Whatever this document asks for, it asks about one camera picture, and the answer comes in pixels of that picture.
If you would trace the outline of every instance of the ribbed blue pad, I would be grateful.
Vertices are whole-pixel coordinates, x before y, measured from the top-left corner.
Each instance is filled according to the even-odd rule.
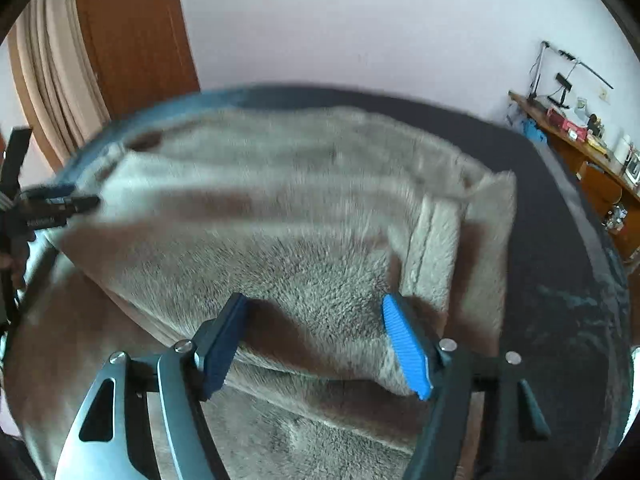
[[[414,332],[402,315],[396,300],[390,294],[387,294],[382,300],[382,317],[386,333],[391,339],[391,345],[398,356],[402,373],[409,388],[418,394],[420,400],[428,399],[432,386],[429,380],[426,355],[420,348]]]

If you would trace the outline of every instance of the brown wooden door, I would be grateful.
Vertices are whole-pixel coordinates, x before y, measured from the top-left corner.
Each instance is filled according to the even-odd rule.
[[[76,0],[111,119],[200,90],[180,0]]]

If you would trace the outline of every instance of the wooden desk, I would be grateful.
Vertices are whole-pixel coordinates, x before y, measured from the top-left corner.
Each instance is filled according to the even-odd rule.
[[[571,172],[578,173],[584,162],[591,162],[602,168],[622,188],[620,202],[625,206],[628,215],[622,231],[612,235],[612,238],[623,261],[628,260],[636,248],[640,247],[640,195],[638,195],[638,186],[633,184],[622,171],[622,164],[610,151],[607,152],[609,156],[607,159],[588,143],[571,140],[567,133],[549,123],[546,114],[531,105],[526,97],[516,92],[509,92],[509,97],[524,113],[536,121],[540,130],[546,133],[547,142],[562,156]]]

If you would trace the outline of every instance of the wall outlet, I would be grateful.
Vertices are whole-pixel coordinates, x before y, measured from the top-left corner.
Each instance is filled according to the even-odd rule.
[[[598,97],[600,99],[602,99],[604,102],[608,103],[609,102],[609,90],[604,88],[604,86],[600,87],[600,93],[598,94]]]

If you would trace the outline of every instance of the red box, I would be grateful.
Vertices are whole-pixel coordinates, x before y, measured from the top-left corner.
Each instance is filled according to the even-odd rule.
[[[580,140],[584,141],[587,138],[588,130],[586,126],[578,126],[577,124],[572,123],[569,119],[558,113],[558,111],[553,108],[549,108],[549,110],[546,111],[546,118],[553,126],[560,128],[564,132],[568,133],[569,130],[573,130]]]

